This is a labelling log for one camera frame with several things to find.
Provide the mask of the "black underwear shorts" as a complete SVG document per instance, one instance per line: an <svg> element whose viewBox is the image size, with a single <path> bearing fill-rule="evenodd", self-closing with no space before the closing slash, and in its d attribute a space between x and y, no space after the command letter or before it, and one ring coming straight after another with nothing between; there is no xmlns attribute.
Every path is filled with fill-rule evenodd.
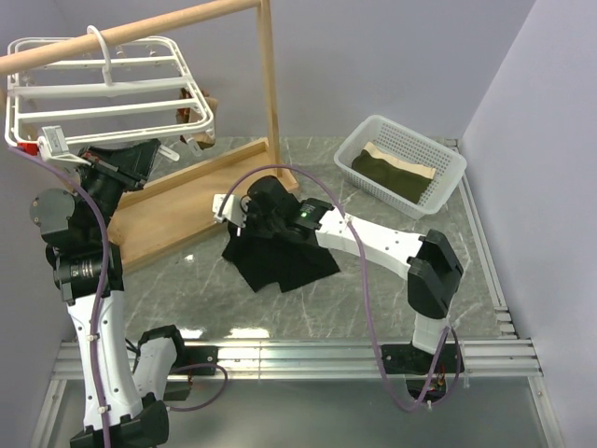
<svg viewBox="0 0 597 448"><path fill-rule="evenodd" d="M324 248L299 245L279 238L260 238L228 227L229 241L222 258L231 263L254 291L277 284L285 293L340 272Z"/></svg>

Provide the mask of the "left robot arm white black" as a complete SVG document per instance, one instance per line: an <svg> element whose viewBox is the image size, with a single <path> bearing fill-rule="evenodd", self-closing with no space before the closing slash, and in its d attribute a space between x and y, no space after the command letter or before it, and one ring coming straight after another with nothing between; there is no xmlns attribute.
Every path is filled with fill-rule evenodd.
<svg viewBox="0 0 597 448"><path fill-rule="evenodd" d="M78 341L86 405L73 447L157 447L169 439L167 377L187 367L188 352L174 325L128 346L121 255L107 236L122 195L144 187L159 148L157 139L85 147L79 190L47 189L30 207Z"/></svg>

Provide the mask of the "white plastic clip hanger frame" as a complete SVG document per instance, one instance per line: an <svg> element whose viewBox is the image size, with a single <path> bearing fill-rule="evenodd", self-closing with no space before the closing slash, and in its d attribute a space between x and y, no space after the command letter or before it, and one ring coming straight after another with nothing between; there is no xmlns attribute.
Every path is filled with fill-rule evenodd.
<svg viewBox="0 0 597 448"><path fill-rule="evenodd" d="M1 85L8 145L61 126L70 148L157 138L191 153L215 139L215 112L177 43L150 36L10 74Z"/></svg>

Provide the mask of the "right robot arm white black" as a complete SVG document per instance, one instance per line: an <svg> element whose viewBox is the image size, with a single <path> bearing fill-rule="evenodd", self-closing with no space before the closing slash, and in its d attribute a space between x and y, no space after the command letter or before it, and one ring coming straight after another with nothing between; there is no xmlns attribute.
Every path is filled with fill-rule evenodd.
<svg viewBox="0 0 597 448"><path fill-rule="evenodd" d="M223 258L254 291L276 284L288 292L338 273L340 267L332 256L335 250L364 257L398 275L407 284L407 301L415 313L414 331L406 347L382 347L385 371L463 371L464 362L455 345L444 349L439 345L464 274L442 232L392 230L343 214L325 201L300 201L273 175L258 179L243 197L217 194L213 212L217 221L228 226Z"/></svg>

